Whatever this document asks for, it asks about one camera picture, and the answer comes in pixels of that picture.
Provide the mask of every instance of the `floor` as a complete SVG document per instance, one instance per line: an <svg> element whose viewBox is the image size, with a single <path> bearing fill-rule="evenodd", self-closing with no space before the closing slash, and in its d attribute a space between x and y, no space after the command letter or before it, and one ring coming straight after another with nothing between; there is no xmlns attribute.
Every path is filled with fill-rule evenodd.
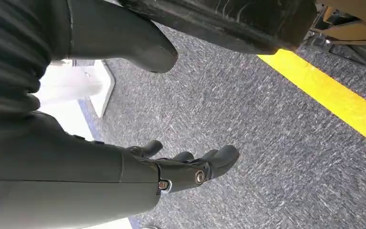
<svg viewBox="0 0 366 229"><path fill-rule="evenodd" d="M120 146L157 139L165 145L159 157L233 144L241 157L222 178L162 196L139 223L366 229L363 136L258 57L162 29L180 54L169 73L107 60L116 87L104 117L88 117L99 138ZM304 48L297 53L366 99L366 69Z"/></svg>

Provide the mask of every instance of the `white object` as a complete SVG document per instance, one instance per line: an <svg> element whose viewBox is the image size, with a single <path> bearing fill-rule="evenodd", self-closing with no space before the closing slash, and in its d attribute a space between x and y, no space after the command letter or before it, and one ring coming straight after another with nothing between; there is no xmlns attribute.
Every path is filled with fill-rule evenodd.
<svg viewBox="0 0 366 229"><path fill-rule="evenodd" d="M106 110L115 80L101 60L94 66L50 65L34 95L41 106L89 97L98 117Z"/></svg>

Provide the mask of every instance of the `yellow line on floor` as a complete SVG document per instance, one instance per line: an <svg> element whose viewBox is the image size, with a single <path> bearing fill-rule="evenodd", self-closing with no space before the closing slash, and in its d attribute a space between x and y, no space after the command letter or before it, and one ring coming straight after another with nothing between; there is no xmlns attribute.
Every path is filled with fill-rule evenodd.
<svg viewBox="0 0 366 229"><path fill-rule="evenodd" d="M366 137L366 100L295 53L279 50L259 58Z"/></svg>

